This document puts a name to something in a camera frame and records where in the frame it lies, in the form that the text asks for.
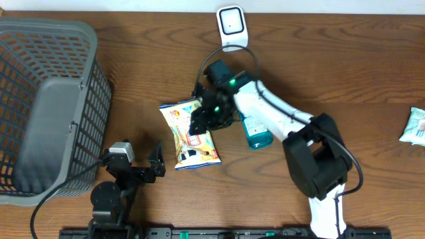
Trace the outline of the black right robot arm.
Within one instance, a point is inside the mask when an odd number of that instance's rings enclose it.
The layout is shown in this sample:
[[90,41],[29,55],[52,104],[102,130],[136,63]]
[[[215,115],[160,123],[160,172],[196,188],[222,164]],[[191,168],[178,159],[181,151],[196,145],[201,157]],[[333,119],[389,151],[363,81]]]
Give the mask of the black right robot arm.
[[211,88],[195,82],[193,96],[201,106],[191,114],[189,133],[201,135],[234,122],[235,113],[252,116],[281,141],[290,177],[308,198],[311,230],[320,238],[342,238],[342,198],[348,172],[358,165],[345,147],[335,121],[298,110],[273,95],[247,71],[235,74],[221,60],[201,64]]

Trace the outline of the teal mouthwash bottle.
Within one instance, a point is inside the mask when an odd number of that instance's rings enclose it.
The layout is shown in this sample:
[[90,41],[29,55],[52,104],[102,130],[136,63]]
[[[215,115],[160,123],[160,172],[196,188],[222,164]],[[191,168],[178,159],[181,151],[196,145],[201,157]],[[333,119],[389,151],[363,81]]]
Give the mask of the teal mouthwash bottle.
[[239,113],[242,122],[247,143],[250,149],[257,150],[270,146],[273,141],[273,135],[266,126],[252,116],[246,116]]

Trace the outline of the yellow red snack bag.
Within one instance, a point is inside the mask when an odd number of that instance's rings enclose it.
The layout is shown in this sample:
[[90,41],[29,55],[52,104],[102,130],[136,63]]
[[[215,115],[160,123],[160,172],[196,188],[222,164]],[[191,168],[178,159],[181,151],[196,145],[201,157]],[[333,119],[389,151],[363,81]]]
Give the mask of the yellow red snack bag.
[[200,135],[189,133],[191,113],[200,106],[200,101],[191,99],[159,107],[173,132],[177,157],[175,170],[196,169],[222,163],[209,131]]

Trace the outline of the light teal wipes packet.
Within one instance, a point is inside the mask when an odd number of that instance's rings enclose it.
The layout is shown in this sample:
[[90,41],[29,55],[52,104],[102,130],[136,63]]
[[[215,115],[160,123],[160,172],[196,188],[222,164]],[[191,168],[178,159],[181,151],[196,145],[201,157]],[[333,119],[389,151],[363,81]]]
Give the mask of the light teal wipes packet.
[[424,110],[412,107],[410,117],[399,141],[424,146],[424,117]]

